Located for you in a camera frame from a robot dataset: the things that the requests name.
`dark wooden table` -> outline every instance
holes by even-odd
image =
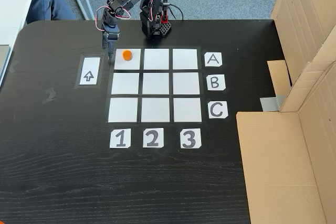
[[[266,62],[284,58],[275,24],[172,25],[167,39],[148,41],[139,21],[121,22],[118,46],[222,52],[227,89],[220,98],[229,117],[207,122],[197,150],[181,149],[173,127],[161,149],[141,141],[109,149],[108,61],[98,89],[74,88],[81,56],[104,54],[93,22],[36,22],[20,32],[0,89],[1,221],[250,223],[235,115],[262,111],[260,98],[275,96]],[[132,137],[142,138],[136,131]]]

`arrow sign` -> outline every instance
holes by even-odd
[[[84,78],[86,78],[86,81],[90,81],[91,79],[94,79],[93,74],[91,73],[91,71],[89,71]]]

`person's leg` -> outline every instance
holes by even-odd
[[[50,0],[51,20],[76,19],[65,0]]]
[[[31,0],[26,21],[51,20],[50,0]]]

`grid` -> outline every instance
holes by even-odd
[[[205,122],[198,48],[118,48],[111,67],[108,123]]]

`orange object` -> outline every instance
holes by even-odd
[[[122,57],[124,58],[124,60],[131,60],[132,59],[132,52],[130,50],[124,50],[122,52]]]

